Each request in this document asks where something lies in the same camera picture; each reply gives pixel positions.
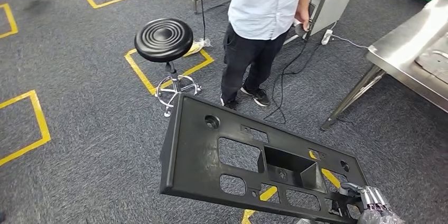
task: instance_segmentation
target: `shoe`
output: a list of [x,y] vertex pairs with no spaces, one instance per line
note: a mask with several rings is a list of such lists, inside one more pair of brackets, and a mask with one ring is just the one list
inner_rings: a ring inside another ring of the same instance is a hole
[[236,106],[238,105],[238,102],[235,101],[235,100],[224,102],[224,100],[221,97],[221,105],[226,107],[226,108],[229,108],[229,109],[237,110]]
[[256,104],[267,107],[269,106],[269,98],[267,97],[266,91],[261,88],[257,88],[256,90],[249,91],[244,88],[244,86],[241,87],[241,92],[250,95]]

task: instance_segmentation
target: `plastic bag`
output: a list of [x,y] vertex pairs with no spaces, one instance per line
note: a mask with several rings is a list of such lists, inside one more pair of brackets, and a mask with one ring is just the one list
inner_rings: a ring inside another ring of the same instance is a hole
[[188,57],[191,54],[195,54],[198,53],[200,50],[202,50],[202,48],[204,47],[209,47],[211,46],[210,44],[210,39],[206,38],[204,39],[199,39],[199,41],[194,41],[193,44],[191,45],[190,50],[184,55],[184,57]]

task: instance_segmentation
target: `power strip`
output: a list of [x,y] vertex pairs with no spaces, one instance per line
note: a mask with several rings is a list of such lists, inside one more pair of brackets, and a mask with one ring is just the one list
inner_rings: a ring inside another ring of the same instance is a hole
[[326,45],[329,42],[332,34],[333,34],[332,30],[326,30],[325,34],[323,35],[321,44]]

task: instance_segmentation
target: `round stool seat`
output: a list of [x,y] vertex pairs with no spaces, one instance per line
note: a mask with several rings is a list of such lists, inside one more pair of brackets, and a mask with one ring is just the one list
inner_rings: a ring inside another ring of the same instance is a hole
[[176,19],[148,22],[135,35],[138,54],[152,62],[170,62],[185,55],[193,44],[193,31]]

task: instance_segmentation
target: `metal robot arm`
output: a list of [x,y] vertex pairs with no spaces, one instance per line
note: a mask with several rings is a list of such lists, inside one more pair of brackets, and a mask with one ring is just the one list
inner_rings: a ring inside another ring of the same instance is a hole
[[349,196],[361,196],[364,212],[357,224],[404,224],[396,215],[386,197],[376,187],[358,186],[353,183],[341,183],[339,193]]

